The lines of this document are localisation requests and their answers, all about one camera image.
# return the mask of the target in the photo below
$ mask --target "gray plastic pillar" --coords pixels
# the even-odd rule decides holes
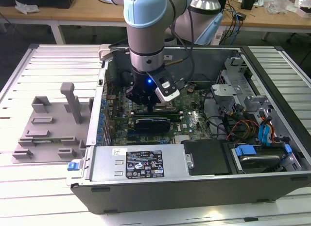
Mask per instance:
[[[60,92],[67,98],[74,120],[77,124],[81,124],[82,117],[80,113],[80,103],[78,100],[76,100],[73,94],[73,90],[74,84],[70,82],[63,83],[60,87]]]

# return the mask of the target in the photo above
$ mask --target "blue drive latch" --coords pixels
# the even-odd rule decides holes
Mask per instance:
[[[253,145],[240,145],[235,148],[235,152],[238,156],[249,156],[257,154]]]

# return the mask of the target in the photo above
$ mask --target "sticker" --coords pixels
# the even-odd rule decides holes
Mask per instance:
[[[113,156],[124,156],[126,155],[127,148],[114,148],[112,149]]]
[[[164,177],[162,151],[126,152],[126,177]]]
[[[172,61],[173,55],[164,55],[164,60]]]

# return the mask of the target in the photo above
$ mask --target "blue plastic clip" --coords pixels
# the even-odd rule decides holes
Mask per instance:
[[[285,145],[285,150],[286,150],[286,152],[287,152],[288,154],[290,154],[290,153],[293,152],[293,151],[292,151],[292,148],[291,148],[290,145],[288,145],[288,144]]]
[[[79,163],[75,163],[75,162],[68,163],[67,170],[68,171],[78,171],[78,170],[80,170],[79,169]]]
[[[256,155],[257,152],[253,145],[240,145],[235,149],[238,156]]]

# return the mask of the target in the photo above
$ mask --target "metal bracket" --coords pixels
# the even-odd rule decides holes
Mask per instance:
[[[268,100],[266,96],[248,96],[244,100],[246,110],[256,112]]]

